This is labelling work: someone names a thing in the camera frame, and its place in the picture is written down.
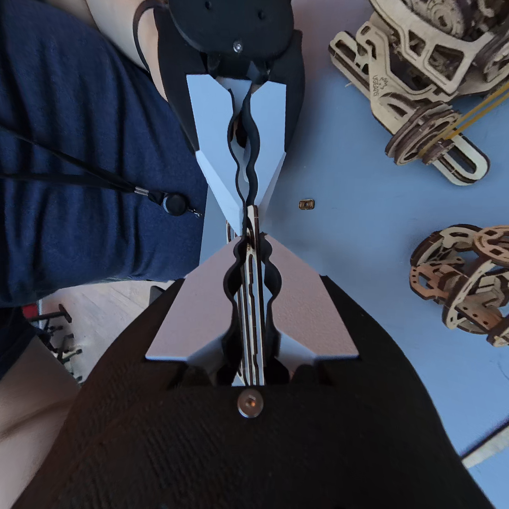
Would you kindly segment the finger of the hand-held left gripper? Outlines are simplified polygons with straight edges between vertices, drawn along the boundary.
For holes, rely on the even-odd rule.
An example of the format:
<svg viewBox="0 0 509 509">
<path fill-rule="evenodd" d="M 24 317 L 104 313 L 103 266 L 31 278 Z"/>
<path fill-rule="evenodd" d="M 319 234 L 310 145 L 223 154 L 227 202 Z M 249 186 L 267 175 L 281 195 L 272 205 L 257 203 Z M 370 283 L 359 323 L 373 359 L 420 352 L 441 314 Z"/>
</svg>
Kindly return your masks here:
<svg viewBox="0 0 509 509">
<path fill-rule="evenodd" d="M 286 93 L 284 84 L 267 81 L 249 96 L 248 120 L 249 181 L 248 205 L 266 212 L 286 157 Z"/>
<path fill-rule="evenodd" d="M 244 201 L 230 134 L 244 100 L 244 80 L 209 74 L 188 74 L 186 79 L 199 144 L 196 159 L 226 220 L 242 236 Z"/>
</svg>

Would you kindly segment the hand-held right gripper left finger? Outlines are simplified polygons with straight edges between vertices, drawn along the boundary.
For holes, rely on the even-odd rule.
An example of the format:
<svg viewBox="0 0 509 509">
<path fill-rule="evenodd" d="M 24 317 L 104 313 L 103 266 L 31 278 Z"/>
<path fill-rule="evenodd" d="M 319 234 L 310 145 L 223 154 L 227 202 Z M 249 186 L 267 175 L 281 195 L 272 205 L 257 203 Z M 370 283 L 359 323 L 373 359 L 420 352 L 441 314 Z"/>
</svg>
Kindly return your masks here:
<svg viewBox="0 0 509 509">
<path fill-rule="evenodd" d="M 214 385 L 233 385 L 242 355 L 233 294 L 240 278 L 236 237 L 188 274 L 150 344 L 146 360 L 202 368 Z"/>
</svg>

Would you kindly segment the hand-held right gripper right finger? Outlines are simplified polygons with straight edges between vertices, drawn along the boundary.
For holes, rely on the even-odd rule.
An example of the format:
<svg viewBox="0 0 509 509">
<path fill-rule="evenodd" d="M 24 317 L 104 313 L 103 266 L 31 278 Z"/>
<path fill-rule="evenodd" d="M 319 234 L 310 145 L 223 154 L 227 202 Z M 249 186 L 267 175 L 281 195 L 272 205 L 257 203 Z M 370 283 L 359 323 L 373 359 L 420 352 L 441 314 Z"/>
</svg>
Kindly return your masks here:
<svg viewBox="0 0 509 509">
<path fill-rule="evenodd" d="M 269 234 L 260 235 L 266 304 L 265 385 L 286 384 L 303 365 L 359 359 L 320 274 Z"/>
</svg>

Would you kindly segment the laser-cut wooden parts sheet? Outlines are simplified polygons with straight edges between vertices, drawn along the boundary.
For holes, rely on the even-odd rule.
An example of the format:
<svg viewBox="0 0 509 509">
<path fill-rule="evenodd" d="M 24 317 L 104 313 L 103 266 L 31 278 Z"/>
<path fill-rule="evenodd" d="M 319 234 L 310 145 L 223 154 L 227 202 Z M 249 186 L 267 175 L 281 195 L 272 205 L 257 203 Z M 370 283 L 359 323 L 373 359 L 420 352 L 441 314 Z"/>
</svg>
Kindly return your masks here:
<svg viewBox="0 0 509 509">
<path fill-rule="evenodd" d="M 244 234 L 228 245 L 235 261 L 226 273 L 226 294 L 230 298 L 234 293 L 237 295 L 242 346 L 241 379 L 246 386 L 263 386 L 265 316 L 258 208 L 247 206 L 244 218 Z"/>
</svg>

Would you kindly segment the person's left forearm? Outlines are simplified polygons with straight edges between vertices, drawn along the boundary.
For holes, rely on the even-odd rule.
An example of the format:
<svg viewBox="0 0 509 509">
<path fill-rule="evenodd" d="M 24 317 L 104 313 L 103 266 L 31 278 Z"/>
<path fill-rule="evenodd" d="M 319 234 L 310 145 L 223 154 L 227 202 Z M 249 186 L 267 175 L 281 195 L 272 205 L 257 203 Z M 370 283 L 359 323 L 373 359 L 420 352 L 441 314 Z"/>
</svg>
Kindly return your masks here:
<svg viewBox="0 0 509 509">
<path fill-rule="evenodd" d="M 86 3 L 100 32 L 107 36 L 134 63 L 143 66 L 133 35 L 135 12 L 142 1 L 86 1 Z M 154 85 L 163 99 L 167 100 L 159 67 L 159 35 L 154 9 L 146 10 L 141 16 L 137 36 Z"/>
</svg>

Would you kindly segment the round wooden cage model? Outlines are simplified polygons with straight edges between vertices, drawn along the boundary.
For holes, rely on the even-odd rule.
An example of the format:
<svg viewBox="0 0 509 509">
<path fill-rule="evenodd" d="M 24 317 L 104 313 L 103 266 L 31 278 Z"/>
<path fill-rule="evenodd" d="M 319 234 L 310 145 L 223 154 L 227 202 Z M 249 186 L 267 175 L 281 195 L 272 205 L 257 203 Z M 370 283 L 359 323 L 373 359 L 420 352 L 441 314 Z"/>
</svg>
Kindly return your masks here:
<svg viewBox="0 0 509 509">
<path fill-rule="evenodd" d="M 450 330 L 508 346 L 508 226 L 452 225 L 425 238 L 410 258 L 411 290 L 442 306 Z"/>
</svg>

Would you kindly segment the wooden mechanical gear model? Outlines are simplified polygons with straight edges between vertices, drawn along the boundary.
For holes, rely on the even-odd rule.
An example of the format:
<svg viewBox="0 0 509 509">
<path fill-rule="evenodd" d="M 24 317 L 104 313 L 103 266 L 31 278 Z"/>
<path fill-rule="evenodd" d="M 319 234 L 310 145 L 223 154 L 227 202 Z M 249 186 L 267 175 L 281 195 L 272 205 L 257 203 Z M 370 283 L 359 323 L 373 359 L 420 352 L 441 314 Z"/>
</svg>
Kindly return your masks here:
<svg viewBox="0 0 509 509">
<path fill-rule="evenodd" d="M 463 131 L 508 99 L 508 1 L 370 1 L 355 36 L 329 43 L 334 66 L 392 135 L 396 165 L 420 160 L 457 186 L 489 158 Z"/>
</svg>

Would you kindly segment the black badge reel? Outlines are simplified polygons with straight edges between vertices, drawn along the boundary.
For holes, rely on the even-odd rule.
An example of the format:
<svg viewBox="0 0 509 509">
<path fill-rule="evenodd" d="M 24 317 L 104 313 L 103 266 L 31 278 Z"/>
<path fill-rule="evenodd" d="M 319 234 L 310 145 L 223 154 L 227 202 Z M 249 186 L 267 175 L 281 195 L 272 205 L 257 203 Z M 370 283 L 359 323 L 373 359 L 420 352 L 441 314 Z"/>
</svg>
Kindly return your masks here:
<svg viewBox="0 0 509 509">
<path fill-rule="evenodd" d="M 194 208 L 187 196 L 180 193 L 165 193 L 161 203 L 162 208 L 171 216 L 179 217 L 186 213 L 194 214 L 197 218 L 203 215 Z"/>
</svg>

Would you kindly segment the black chair base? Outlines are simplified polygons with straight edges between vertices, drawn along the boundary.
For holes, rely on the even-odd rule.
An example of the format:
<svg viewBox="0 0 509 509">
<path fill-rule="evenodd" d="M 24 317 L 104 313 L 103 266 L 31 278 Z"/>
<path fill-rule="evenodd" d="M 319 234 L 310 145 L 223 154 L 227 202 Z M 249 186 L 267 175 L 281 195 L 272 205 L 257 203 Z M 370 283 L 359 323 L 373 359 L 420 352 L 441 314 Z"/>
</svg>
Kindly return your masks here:
<svg viewBox="0 0 509 509">
<path fill-rule="evenodd" d="M 71 360 L 73 357 L 82 353 L 82 348 L 74 344 L 74 334 L 64 334 L 61 338 L 57 339 L 56 345 L 54 344 L 54 337 L 61 332 L 65 332 L 64 326 L 61 324 L 54 324 L 55 320 L 64 319 L 67 324 L 72 324 L 72 317 L 63 306 L 58 304 L 58 310 L 51 313 L 42 312 L 42 301 L 39 300 L 22 307 L 23 316 L 28 322 L 35 327 L 38 336 L 42 343 L 52 353 L 55 359 L 67 369 L 68 373 L 81 387 L 84 384 L 82 375 L 76 375 Z"/>
</svg>

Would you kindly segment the person's dark blue shirt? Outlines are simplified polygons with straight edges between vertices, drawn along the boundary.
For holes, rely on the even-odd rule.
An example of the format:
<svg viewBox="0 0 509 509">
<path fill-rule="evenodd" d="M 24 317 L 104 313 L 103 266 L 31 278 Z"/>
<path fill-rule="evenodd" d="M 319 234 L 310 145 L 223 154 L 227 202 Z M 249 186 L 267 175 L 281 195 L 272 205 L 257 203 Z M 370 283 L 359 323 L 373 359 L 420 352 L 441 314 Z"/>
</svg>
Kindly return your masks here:
<svg viewBox="0 0 509 509">
<path fill-rule="evenodd" d="M 1 173 L 88 175 L 50 151 L 205 212 L 207 183 L 148 73 L 40 1 L 1 1 Z M 1 179 L 1 307 L 109 280 L 169 281 L 200 261 L 202 218 L 147 198 Z"/>
</svg>

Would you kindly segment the person's bare leg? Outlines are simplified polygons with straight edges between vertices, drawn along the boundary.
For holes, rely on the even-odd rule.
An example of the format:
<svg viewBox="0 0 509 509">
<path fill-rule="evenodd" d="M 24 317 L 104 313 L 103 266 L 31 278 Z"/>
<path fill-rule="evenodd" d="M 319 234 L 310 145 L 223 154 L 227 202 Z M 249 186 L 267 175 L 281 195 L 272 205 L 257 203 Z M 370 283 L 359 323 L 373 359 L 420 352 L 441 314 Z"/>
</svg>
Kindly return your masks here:
<svg viewBox="0 0 509 509">
<path fill-rule="evenodd" d="M 1 379 L 1 508 L 11 508 L 34 477 L 79 389 L 36 336 Z"/>
</svg>

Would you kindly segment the pale wooden strip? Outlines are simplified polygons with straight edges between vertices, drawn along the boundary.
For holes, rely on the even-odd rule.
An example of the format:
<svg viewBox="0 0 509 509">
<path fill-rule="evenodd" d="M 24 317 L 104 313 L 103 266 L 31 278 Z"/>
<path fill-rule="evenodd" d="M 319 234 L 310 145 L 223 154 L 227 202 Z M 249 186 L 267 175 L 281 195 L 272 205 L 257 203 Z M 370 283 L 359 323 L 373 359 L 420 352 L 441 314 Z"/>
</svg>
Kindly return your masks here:
<svg viewBox="0 0 509 509">
<path fill-rule="evenodd" d="M 506 448 L 508 448 L 508 424 L 476 444 L 462 457 L 462 463 L 467 469 L 470 469 L 504 451 Z"/>
</svg>

